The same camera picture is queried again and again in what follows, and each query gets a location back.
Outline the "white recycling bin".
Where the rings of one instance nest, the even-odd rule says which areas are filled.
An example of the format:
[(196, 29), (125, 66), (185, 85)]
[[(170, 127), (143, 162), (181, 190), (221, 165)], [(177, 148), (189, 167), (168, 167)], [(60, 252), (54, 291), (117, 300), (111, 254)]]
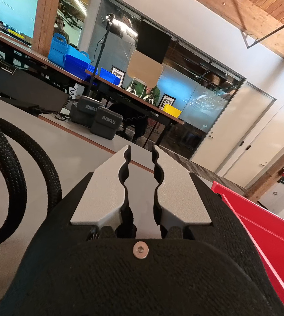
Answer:
[(275, 183), (258, 199), (258, 203), (276, 215), (284, 211), (284, 183)]

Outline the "black hanging panel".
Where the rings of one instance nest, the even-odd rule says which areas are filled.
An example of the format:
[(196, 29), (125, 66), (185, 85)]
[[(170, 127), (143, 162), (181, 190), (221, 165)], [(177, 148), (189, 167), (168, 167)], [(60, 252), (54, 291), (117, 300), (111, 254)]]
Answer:
[(140, 23), (136, 45), (140, 53), (162, 64), (170, 42), (170, 35), (145, 21)]

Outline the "small yellow plastic bin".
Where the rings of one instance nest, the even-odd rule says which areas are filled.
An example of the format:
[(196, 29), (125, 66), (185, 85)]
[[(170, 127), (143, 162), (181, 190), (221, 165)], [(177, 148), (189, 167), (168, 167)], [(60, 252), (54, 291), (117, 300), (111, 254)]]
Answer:
[(165, 104), (163, 111), (175, 118), (178, 118), (182, 112), (181, 110), (178, 110), (177, 108), (169, 104)]

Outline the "light blue tote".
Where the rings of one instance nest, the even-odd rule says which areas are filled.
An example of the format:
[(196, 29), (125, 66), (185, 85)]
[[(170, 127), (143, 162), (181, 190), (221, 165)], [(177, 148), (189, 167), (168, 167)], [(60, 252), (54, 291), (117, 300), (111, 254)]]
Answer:
[(78, 51), (76, 48), (74, 48), (71, 45), (68, 45), (67, 52), (66, 52), (66, 59), (67, 57), (74, 57), (76, 59), (79, 59), (81, 61), (84, 61), (85, 63), (90, 64), (91, 60), (89, 58), (89, 54), (85, 51)]
[(66, 38), (59, 33), (54, 33), (50, 45), (48, 60), (64, 69), (67, 50), (68, 44)]

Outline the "black tripod light stand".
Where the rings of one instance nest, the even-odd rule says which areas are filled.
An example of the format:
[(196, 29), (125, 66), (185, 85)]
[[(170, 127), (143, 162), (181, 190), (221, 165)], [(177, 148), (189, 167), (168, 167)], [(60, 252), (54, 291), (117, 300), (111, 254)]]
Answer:
[(106, 44), (106, 41), (107, 41), (107, 37), (108, 37), (108, 34), (110, 32), (110, 28), (113, 24), (113, 20), (115, 18), (115, 15), (110, 13), (106, 16), (106, 20), (107, 20), (107, 29), (106, 29), (106, 33), (104, 35), (104, 37), (102, 38), (103, 39), (103, 42), (101, 44), (101, 49), (100, 49), (100, 52), (99, 52), (99, 55), (97, 57), (97, 60), (96, 60), (96, 63), (95, 63), (95, 67), (94, 67), (94, 70), (91, 74), (91, 78), (90, 78), (90, 82), (89, 82), (89, 85), (84, 89), (84, 94), (85, 96), (89, 97), (89, 94), (90, 94), (90, 91), (91, 91), (91, 88), (93, 86), (93, 82), (94, 82), (94, 79), (95, 79), (95, 75), (96, 75), (96, 71), (98, 69), (98, 66), (99, 66), (99, 63), (100, 63), (100, 60), (101, 60), (101, 56), (102, 56), (102, 53), (105, 49), (105, 44)]

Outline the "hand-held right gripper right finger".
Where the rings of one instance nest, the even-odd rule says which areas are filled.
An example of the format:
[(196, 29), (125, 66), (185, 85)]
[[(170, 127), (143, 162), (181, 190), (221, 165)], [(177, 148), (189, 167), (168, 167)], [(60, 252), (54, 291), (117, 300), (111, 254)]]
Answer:
[(152, 149), (154, 178), (153, 215), (160, 227), (161, 238), (172, 227), (181, 234), (190, 226), (209, 226), (212, 220), (191, 178), (191, 173), (155, 145)]

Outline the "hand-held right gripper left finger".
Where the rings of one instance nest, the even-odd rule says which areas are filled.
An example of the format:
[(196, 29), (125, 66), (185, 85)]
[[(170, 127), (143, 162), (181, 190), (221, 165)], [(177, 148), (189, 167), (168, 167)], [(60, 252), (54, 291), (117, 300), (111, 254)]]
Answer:
[(118, 238), (135, 237), (128, 189), (131, 145), (126, 145), (101, 164), (92, 177), (70, 220), (72, 225), (110, 226)]

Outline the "framed tag sign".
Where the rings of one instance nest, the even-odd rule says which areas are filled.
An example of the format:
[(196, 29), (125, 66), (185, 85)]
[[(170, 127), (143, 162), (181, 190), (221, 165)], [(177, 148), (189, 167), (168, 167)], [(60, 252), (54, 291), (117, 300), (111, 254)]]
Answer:
[(176, 98), (164, 93), (162, 99), (159, 102), (158, 108), (161, 109), (161, 110), (164, 110), (164, 107), (166, 105), (171, 105), (172, 106), (174, 104), (175, 100), (176, 100)]
[(121, 70), (113, 65), (111, 68), (111, 73), (120, 79), (118, 87), (122, 88), (126, 72), (124, 72), (123, 70)]

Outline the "red plastic bin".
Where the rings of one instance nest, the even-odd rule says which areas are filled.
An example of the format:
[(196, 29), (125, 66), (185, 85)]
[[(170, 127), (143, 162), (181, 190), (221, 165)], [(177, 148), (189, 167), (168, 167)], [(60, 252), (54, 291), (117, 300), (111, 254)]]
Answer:
[(221, 195), (243, 224), (284, 304), (284, 219), (215, 181), (211, 190)]

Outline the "dark grey hard case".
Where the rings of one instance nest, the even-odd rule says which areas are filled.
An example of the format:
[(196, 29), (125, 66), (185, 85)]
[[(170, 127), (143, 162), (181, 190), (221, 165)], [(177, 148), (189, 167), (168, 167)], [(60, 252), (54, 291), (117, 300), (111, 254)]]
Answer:
[(103, 106), (97, 108), (90, 132), (107, 140), (113, 140), (123, 121), (123, 116)]
[(97, 109), (104, 104), (87, 96), (81, 96), (76, 105), (71, 105), (69, 120), (90, 128)]

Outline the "acrylic-legged desk stand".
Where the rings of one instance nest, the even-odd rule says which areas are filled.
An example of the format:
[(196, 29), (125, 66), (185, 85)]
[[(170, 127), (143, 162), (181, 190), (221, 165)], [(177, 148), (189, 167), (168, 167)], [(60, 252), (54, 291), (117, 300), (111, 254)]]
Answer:
[(138, 50), (133, 51), (127, 68), (127, 75), (132, 79), (128, 92), (136, 94), (136, 85), (141, 84), (143, 89), (140, 94), (136, 94), (141, 98), (146, 88), (154, 88), (157, 85), (162, 71), (162, 64)]

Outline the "dark blue plastic bin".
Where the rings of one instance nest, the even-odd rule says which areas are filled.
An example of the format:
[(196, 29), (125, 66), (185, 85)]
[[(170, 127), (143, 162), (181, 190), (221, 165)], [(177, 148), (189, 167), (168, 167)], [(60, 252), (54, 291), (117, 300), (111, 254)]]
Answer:
[(80, 78), (81, 80), (88, 81), (91, 75), (86, 72), (89, 71), (91, 60), (83, 56), (83, 59), (74, 57), (67, 54), (64, 62), (64, 70)]
[(116, 86), (118, 86), (120, 83), (120, 78), (118, 76), (114, 75), (104, 68), (100, 69), (100, 77)]

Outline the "white door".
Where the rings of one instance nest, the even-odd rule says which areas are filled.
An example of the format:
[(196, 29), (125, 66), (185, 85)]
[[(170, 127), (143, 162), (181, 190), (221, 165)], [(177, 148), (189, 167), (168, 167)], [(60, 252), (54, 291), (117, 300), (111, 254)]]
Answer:
[(224, 178), (247, 187), (284, 147), (284, 106), (266, 124)]
[(191, 162), (217, 173), (276, 99), (245, 82), (191, 157)]

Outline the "black box with label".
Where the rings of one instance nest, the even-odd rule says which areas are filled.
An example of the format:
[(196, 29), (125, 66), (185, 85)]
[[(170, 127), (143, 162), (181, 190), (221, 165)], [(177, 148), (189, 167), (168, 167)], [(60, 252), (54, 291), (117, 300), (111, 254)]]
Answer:
[(60, 112), (68, 94), (0, 60), (0, 94), (11, 104), (22, 107), (35, 106), (42, 110)]

